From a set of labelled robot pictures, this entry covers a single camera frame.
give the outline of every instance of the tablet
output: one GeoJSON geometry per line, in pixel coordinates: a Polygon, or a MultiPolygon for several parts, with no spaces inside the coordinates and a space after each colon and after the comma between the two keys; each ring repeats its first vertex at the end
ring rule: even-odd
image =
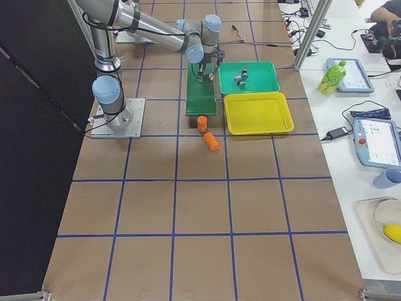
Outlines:
{"type": "Polygon", "coordinates": [[[356,117],[353,136],[362,165],[401,170],[401,140],[394,121],[356,117]]]}
{"type": "Polygon", "coordinates": [[[346,75],[338,85],[339,92],[372,93],[375,91],[368,75],[357,58],[328,58],[327,69],[345,61],[346,75]]]}

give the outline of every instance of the brown tiled surface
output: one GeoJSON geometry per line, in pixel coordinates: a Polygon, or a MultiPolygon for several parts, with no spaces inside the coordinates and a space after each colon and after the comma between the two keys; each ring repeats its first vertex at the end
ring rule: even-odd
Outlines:
{"type": "MultiPolygon", "coordinates": [[[[236,39],[235,24],[246,42],[289,46],[276,1],[263,2],[142,9],[171,25],[216,10],[221,42],[236,39]]],[[[117,45],[126,97],[147,98],[142,137],[84,140],[43,285],[52,300],[358,300],[363,283],[291,49],[221,48],[227,61],[273,62],[294,131],[230,135],[216,81],[212,152],[185,116],[185,58],[117,45]]]]}

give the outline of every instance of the yellow fruit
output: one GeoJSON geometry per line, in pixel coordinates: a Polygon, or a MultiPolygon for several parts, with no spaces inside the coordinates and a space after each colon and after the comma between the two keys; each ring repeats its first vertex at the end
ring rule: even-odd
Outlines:
{"type": "Polygon", "coordinates": [[[386,224],[383,229],[384,235],[396,243],[401,243],[401,226],[397,224],[386,224]]]}

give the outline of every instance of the orange cup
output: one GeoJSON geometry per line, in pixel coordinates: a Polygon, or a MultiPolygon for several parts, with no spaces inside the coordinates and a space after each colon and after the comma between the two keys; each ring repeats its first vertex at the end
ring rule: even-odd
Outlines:
{"type": "Polygon", "coordinates": [[[203,138],[205,139],[207,146],[209,146],[211,151],[215,151],[216,149],[219,148],[219,143],[214,137],[212,132],[207,132],[206,134],[203,135],[203,138]]]}
{"type": "Polygon", "coordinates": [[[205,116],[198,117],[198,131],[203,134],[207,130],[207,118],[205,116]]]}

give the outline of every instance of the person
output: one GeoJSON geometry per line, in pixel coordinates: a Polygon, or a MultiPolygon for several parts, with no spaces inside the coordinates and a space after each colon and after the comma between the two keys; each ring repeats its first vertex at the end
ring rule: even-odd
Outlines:
{"type": "Polygon", "coordinates": [[[370,28],[376,40],[388,38],[393,30],[392,21],[401,20],[401,0],[387,1],[372,13],[370,19],[377,23],[370,28]]]}

